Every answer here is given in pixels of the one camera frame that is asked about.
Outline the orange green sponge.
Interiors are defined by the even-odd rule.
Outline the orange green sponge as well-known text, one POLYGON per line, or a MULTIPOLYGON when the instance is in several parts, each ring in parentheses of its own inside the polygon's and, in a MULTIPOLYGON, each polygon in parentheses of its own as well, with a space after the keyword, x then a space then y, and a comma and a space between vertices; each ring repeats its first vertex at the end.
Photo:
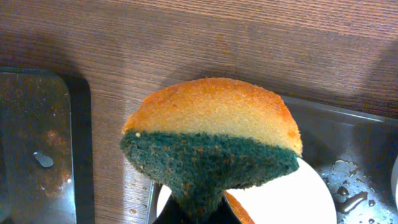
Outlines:
POLYGON ((303 144, 283 99, 230 78, 202 78, 149 95, 126 121, 120 148, 170 189, 157 223, 253 223, 235 189, 295 172, 303 144))

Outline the white plate with ketchup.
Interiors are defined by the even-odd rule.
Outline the white plate with ketchup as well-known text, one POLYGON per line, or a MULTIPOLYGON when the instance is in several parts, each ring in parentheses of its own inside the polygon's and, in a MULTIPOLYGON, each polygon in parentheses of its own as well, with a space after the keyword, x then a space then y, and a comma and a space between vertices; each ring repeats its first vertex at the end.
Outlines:
POLYGON ((206 223, 336 224, 331 193, 322 178, 301 158, 299 168, 260 187, 228 189, 206 223))

